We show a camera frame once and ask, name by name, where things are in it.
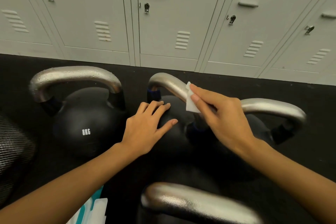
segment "person's right arm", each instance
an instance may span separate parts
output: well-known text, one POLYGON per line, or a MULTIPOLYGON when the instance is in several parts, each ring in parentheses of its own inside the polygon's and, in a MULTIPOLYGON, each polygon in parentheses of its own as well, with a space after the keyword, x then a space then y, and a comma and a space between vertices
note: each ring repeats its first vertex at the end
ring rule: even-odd
POLYGON ((319 222, 336 223, 336 183, 255 138, 239 99, 195 85, 190 88, 191 99, 221 143, 292 195, 319 222), (216 114, 207 103, 217 108, 216 114))

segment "locker door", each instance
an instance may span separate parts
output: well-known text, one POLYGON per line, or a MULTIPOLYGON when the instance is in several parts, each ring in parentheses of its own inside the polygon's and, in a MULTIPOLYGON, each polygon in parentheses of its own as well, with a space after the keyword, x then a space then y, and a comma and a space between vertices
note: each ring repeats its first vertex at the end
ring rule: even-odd
POLYGON ((326 0, 308 25, 315 28, 303 30, 273 67, 322 72, 336 58, 336 0, 326 0))
POLYGON ((232 0, 209 61, 261 66, 309 1, 232 0))
POLYGON ((140 53, 198 59, 216 2, 139 0, 140 53))
POLYGON ((1 40, 51 44, 29 0, 0 0, 0 10, 1 40))
POLYGON ((43 0, 65 46, 128 52, 123 0, 43 0))

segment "person's left arm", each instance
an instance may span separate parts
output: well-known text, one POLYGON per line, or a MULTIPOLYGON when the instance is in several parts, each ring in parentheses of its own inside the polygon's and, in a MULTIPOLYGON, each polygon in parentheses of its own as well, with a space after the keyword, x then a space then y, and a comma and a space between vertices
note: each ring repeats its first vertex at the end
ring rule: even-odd
POLYGON ((159 119, 169 108, 170 104, 163 105, 163 102, 141 103, 137 113, 127 119, 122 142, 6 206, 0 211, 0 223, 65 224, 96 190, 136 158, 148 153, 177 123, 175 119, 170 120, 157 129, 159 119))

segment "hand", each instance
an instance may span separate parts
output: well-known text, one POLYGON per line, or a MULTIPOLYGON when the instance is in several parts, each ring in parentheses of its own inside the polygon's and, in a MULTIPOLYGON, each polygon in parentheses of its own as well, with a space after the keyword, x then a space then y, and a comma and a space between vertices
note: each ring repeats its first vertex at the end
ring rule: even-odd
POLYGON ((190 89, 194 92, 192 101, 204 115, 215 136, 227 148, 240 155, 246 147, 258 141, 251 131, 239 99, 204 90, 193 84, 190 89), (217 108, 216 114, 207 103, 217 108))
POLYGON ((157 129, 159 119, 169 108, 170 103, 163 105, 163 101, 152 101, 150 104, 142 102, 137 113, 127 119, 121 144, 133 150, 137 157, 148 153, 154 144, 178 122, 177 119, 172 119, 157 129))

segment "finger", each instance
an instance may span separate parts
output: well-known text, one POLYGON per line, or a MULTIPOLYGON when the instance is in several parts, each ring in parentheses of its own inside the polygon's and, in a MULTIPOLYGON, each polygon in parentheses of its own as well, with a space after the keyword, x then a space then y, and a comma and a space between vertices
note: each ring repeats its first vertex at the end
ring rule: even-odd
POLYGON ((137 110, 136 113, 143 113, 143 112, 146 110, 146 108, 147 108, 148 106, 149 106, 148 103, 142 102, 142 103, 139 105, 139 108, 138 108, 138 110, 137 110))
POLYGON ((201 111, 201 113, 204 115, 205 121, 208 125, 213 124, 217 116, 212 112, 212 110, 209 108, 208 104, 205 103, 198 95, 193 94, 190 96, 191 100, 195 103, 196 107, 201 111))
POLYGON ((160 105, 163 105, 163 101, 157 102, 157 101, 152 101, 149 106, 147 107, 145 113, 149 113, 150 115, 153 114, 153 111, 159 107, 160 105))
POLYGON ((192 92, 194 92, 196 95, 198 95, 203 101, 214 105, 216 108, 219 107, 219 105, 226 100, 227 96, 210 91, 210 90, 204 90, 200 87, 197 87, 194 84, 190 84, 190 89, 192 92))
POLYGON ((177 119, 172 119, 166 122, 161 128, 157 129, 155 134, 157 135, 158 139, 163 137, 165 133, 167 133, 176 123, 179 121, 177 119))
POLYGON ((159 108, 154 112, 153 117, 159 120, 161 116, 170 108, 170 103, 159 106, 159 108))

